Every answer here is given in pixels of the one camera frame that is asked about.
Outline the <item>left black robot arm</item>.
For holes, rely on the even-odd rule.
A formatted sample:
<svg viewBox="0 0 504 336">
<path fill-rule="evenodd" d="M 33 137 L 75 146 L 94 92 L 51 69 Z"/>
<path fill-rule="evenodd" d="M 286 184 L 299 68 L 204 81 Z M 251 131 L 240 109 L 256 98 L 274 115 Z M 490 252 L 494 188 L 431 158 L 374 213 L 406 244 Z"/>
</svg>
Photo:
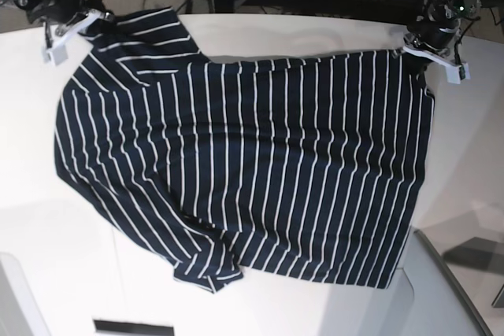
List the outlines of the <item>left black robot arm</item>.
<svg viewBox="0 0 504 336">
<path fill-rule="evenodd" d="M 470 78 L 469 64 L 460 55 L 462 40 L 480 19 L 480 0 L 420 0 L 417 19 L 408 25 L 403 54 L 415 57 L 421 68 L 430 63 L 446 70 L 447 81 Z"/>
</svg>

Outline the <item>grey robot base cover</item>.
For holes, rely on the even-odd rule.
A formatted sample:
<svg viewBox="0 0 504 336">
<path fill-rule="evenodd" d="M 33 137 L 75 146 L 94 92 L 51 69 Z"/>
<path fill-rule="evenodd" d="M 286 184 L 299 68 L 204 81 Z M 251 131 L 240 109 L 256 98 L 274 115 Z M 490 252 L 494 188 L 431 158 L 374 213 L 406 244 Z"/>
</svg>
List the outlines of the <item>grey robot base cover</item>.
<svg viewBox="0 0 504 336">
<path fill-rule="evenodd" d="M 381 335 L 491 335 L 483 317 L 422 231 L 406 250 Z"/>
<path fill-rule="evenodd" d="M 50 335 L 20 262 L 1 253 L 1 335 Z"/>
</svg>

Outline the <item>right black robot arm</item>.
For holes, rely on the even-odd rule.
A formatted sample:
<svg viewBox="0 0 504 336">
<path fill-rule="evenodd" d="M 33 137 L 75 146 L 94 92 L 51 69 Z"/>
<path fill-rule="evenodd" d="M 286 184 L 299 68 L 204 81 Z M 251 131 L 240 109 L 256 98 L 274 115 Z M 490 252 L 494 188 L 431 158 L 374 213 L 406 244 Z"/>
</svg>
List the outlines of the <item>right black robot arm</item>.
<svg viewBox="0 0 504 336">
<path fill-rule="evenodd" d="M 97 21 L 112 22 L 114 14 L 103 0 L 1 0 L 1 5 L 24 11 L 30 24 L 43 25 L 45 62 L 59 65 L 68 58 L 66 43 Z"/>
</svg>

